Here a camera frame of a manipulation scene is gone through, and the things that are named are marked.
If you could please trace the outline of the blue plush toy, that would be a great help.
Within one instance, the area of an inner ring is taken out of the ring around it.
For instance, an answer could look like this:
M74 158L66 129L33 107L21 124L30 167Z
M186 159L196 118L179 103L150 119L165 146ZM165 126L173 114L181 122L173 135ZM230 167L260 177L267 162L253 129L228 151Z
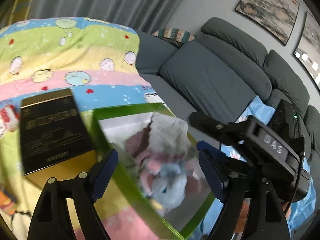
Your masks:
M141 170L141 189L161 207L175 209L185 198L188 174L184 162L153 163Z

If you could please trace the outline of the grey curtain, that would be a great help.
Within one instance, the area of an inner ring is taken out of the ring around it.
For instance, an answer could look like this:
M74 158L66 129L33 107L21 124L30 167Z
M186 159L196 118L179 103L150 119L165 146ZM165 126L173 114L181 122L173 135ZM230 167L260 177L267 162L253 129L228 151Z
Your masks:
M166 26L181 0L5 0L1 26L18 21L89 17L152 33Z

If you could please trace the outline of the green storage box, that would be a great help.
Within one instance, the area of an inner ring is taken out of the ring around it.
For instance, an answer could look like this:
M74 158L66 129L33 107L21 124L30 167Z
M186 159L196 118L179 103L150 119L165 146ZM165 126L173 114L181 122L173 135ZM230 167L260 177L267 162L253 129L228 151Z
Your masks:
M91 133L99 152L116 149L119 163L112 180L136 213L160 239L188 239L214 202L210 189L186 197L173 210L157 211L125 168L124 141L145 126L154 113L173 116L162 103L97 108L92 112Z

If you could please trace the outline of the grey cleaning cloth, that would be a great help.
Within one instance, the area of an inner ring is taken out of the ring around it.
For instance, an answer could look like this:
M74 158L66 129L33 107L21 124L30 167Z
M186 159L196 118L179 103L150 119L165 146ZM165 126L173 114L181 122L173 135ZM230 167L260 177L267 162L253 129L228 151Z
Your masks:
M192 158L197 150L188 138L188 124L177 117L154 112L148 150L166 157Z

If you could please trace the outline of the framed landscape painting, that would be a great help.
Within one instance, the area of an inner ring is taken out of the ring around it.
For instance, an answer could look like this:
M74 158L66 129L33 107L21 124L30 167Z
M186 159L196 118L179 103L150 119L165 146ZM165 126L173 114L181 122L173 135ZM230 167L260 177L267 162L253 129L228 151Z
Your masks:
M299 10L296 0L240 0L235 11L273 35L282 45L293 31Z

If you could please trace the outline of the grey sofa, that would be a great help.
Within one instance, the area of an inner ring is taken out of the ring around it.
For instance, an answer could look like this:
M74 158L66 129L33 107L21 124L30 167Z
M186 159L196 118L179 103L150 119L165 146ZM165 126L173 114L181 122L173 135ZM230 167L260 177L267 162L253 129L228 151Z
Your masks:
M236 121L254 98L276 108L293 104L305 135L306 160L319 176L319 111L300 77L274 50L221 18L211 18L180 47L138 32L136 67L151 83L147 102L164 102L181 116L193 109L221 122Z

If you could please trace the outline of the colourful cartoon bed sheet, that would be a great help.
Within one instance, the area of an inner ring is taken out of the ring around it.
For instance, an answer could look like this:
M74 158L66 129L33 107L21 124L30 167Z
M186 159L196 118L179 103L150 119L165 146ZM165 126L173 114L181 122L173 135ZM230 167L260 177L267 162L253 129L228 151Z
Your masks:
M151 83L136 67L138 30L90 18L50 18L18 22L1 30L1 108L19 109L22 100L71 89L89 127L97 108L147 102ZM26 239L40 190L23 176L18 129L1 137L1 182L17 198L4 220L18 239Z

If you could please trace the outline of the black and gold box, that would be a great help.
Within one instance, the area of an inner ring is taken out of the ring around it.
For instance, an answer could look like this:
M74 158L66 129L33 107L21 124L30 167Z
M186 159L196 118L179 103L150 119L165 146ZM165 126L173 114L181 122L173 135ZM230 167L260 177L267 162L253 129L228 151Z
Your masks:
M71 89L23 99L20 114L24 177L39 189L51 177L73 179L97 162L95 145Z

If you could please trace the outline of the striped patterned cushion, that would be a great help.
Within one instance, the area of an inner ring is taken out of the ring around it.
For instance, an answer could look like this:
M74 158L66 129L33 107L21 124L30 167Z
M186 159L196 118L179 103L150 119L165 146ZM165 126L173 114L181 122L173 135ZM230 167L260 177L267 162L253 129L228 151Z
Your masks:
M168 42L176 48L181 48L185 43L195 39L195 36L188 31L176 28L165 28L152 33L153 36Z

